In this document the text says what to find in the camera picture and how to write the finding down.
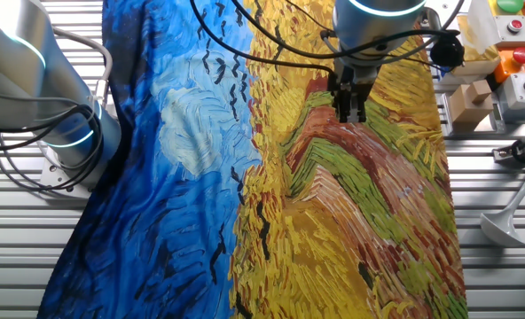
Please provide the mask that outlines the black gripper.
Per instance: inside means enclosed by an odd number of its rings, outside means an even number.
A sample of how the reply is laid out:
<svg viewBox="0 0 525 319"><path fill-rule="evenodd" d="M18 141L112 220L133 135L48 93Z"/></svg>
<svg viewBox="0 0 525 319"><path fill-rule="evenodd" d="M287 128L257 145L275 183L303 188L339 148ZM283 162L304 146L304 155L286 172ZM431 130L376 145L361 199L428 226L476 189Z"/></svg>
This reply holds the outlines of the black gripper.
<svg viewBox="0 0 525 319"><path fill-rule="evenodd" d="M336 59L334 70L328 75L327 89L333 93L333 107L340 123L366 122L365 101L375 83L380 65L360 66ZM342 90L349 86L350 91Z"/></svg>

